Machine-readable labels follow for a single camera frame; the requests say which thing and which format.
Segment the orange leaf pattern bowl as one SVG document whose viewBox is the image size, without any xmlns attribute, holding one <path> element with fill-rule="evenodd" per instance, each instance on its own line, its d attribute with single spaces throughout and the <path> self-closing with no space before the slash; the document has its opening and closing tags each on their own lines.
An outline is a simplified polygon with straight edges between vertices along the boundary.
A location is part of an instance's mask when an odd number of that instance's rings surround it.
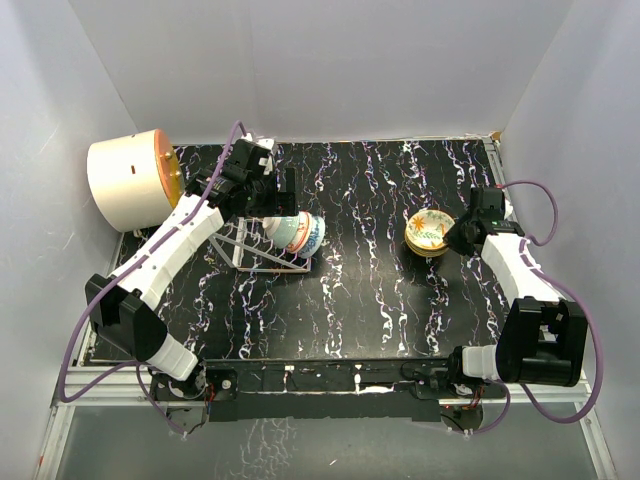
<svg viewBox="0 0 640 480">
<path fill-rule="evenodd" d="M 416 248 L 414 248 L 413 246 L 409 245 L 409 250 L 410 250 L 411 252 L 420 252 L 420 251 L 423 251 L 423 252 L 427 252 L 427 251 L 435 252 L 435 251 L 442 251 L 442 250 L 445 250 L 445 249 L 446 249 L 447 251 L 449 250 L 448 248 L 442 248 L 442 249 L 438 249 L 438 250 L 424 250 L 424 249 L 416 249 Z"/>
</svg>

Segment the green sprig pattern bowl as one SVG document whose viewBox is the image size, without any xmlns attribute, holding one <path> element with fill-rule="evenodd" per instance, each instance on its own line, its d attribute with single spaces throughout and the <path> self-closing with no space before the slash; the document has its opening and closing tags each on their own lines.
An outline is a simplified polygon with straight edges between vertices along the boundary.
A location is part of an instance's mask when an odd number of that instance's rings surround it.
<svg viewBox="0 0 640 480">
<path fill-rule="evenodd" d="M 405 228 L 405 238 L 425 246 L 439 245 L 455 220 L 447 213 L 422 209 L 412 215 Z"/>
</svg>

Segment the white wire dish rack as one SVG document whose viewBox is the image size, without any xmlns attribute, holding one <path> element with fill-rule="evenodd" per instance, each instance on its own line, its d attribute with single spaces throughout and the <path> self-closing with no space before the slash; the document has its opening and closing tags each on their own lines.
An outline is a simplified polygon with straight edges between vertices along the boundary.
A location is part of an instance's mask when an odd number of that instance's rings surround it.
<svg viewBox="0 0 640 480">
<path fill-rule="evenodd" d="M 239 218 L 213 233 L 209 242 L 226 265 L 241 273 L 307 274 L 311 260 L 277 249 L 258 218 Z"/>
</svg>

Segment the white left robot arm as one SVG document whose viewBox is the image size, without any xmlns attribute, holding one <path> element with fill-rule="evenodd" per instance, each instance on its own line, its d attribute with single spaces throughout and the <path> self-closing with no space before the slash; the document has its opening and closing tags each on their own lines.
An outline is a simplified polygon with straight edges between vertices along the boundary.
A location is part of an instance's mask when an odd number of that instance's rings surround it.
<svg viewBox="0 0 640 480">
<path fill-rule="evenodd" d="M 198 357 L 178 342 L 155 310 L 188 260 L 229 221 L 240 217 L 297 214 L 295 173 L 278 178 L 276 143 L 239 138 L 215 168 L 192 177 L 177 206 L 152 237 L 109 277 L 86 284 L 92 330 L 129 355 L 172 378 L 182 397 L 194 399 L 206 387 Z"/>
</svg>

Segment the yellow sun pattern bowl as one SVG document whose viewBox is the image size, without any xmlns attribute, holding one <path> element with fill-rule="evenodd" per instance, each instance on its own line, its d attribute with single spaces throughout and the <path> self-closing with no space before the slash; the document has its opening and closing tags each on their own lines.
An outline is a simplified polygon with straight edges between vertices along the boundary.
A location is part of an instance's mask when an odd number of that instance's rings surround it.
<svg viewBox="0 0 640 480">
<path fill-rule="evenodd" d="M 420 252 L 413 252 L 413 253 L 415 255 L 419 256 L 419 257 L 422 257 L 422 258 L 438 258 L 438 257 L 443 256 L 445 253 L 447 253 L 447 250 L 445 249 L 445 250 L 442 250 L 442 251 L 435 251 L 435 252 L 430 252 L 430 251 L 423 252 L 423 251 L 420 251 Z"/>
</svg>

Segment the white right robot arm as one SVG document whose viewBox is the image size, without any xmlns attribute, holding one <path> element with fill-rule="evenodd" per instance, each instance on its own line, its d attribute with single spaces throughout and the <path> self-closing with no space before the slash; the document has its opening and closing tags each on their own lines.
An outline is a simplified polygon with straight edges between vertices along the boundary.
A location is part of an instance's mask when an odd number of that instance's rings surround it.
<svg viewBox="0 0 640 480">
<path fill-rule="evenodd" d="M 458 346 L 447 359 L 447 388 L 466 397 L 481 382 L 573 387 L 581 375 L 588 322 L 584 310 L 544 279 L 525 234 L 511 220 L 501 187 L 474 187 L 466 212 L 444 236 L 455 253 L 490 267 L 509 304 L 494 345 Z"/>
</svg>

